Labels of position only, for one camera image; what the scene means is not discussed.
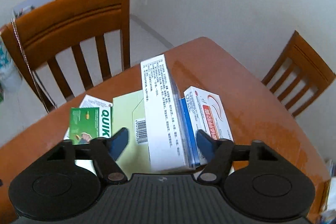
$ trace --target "barcode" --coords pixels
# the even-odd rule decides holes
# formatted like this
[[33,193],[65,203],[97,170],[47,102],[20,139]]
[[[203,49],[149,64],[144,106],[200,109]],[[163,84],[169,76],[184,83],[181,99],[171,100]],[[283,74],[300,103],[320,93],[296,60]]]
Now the barcode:
[[134,121],[137,144],[148,143],[146,119],[136,119]]
[[187,106],[188,106],[188,109],[189,109],[190,112],[193,112],[194,110],[196,110],[195,101],[194,101],[194,97],[193,97],[192,92],[189,92],[185,96],[185,101],[187,103]]

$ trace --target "red label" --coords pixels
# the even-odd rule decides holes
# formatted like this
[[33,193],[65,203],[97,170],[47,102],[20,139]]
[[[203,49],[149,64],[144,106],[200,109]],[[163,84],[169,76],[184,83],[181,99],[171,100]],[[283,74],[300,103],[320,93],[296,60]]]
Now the red label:
[[216,131],[215,121],[213,119],[211,109],[209,106],[203,105],[204,113],[205,113],[205,119],[207,120],[210,136],[214,140],[218,140],[218,133]]

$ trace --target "white box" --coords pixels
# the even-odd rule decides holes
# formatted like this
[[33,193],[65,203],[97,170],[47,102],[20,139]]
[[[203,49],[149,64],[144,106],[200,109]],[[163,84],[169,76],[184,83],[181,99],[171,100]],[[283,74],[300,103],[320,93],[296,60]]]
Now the white box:
[[179,95],[165,56],[144,60],[140,66],[152,171],[190,169]]
[[[202,129],[214,140],[230,139],[233,141],[220,97],[217,94],[191,86],[184,92],[191,125],[196,138],[197,130]],[[206,159],[197,147],[199,163]]]

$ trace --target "metal screw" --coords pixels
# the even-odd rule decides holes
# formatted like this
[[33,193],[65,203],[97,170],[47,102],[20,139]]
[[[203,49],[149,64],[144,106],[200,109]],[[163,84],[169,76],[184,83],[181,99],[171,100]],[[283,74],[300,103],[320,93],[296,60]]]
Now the metal screw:
[[203,180],[203,181],[208,181],[208,182],[211,182],[211,181],[214,181],[217,179],[217,176],[213,173],[204,173],[200,176],[200,178]]
[[122,173],[111,173],[108,175],[108,179],[111,181],[120,181],[123,180],[125,177],[125,175],[123,175]]

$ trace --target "hanging cord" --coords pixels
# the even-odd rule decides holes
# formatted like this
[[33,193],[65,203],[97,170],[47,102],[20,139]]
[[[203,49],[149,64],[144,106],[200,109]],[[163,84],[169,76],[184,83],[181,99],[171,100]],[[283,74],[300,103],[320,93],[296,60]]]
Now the hanging cord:
[[29,73],[31,75],[31,78],[33,79],[33,82],[34,82],[34,86],[37,90],[37,93],[40,97],[40,100],[46,110],[47,113],[49,113],[49,110],[43,100],[43,97],[42,97],[42,94],[41,94],[41,90],[40,90],[40,86],[43,88],[43,91],[45,92],[45,94],[49,97],[49,100],[51,101],[52,105],[57,108],[57,105],[55,104],[55,102],[53,101],[53,99],[51,98],[50,94],[48,93],[48,91],[46,90],[45,86],[43,85],[43,83],[41,82],[41,79],[39,78],[38,74],[36,72],[33,72],[31,69],[30,69],[30,66],[29,66],[29,63],[28,63],[28,60],[27,60],[27,57],[26,57],[26,53],[25,53],[25,50],[23,49],[22,47],[22,44],[21,44],[21,41],[20,41],[20,37],[19,37],[19,34],[18,34],[18,31],[17,31],[17,26],[16,26],[16,22],[15,22],[15,18],[12,18],[11,20],[11,23],[12,23],[12,26],[13,26],[13,29],[14,29],[14,34],[15,34],[15,37],[16,37],[16,41],[17,43],[19,44],[19,47],[20,47],[20,51],[21,51],[21,54],[22,54],[22,57],[27,65],[27,68],[29,70]]

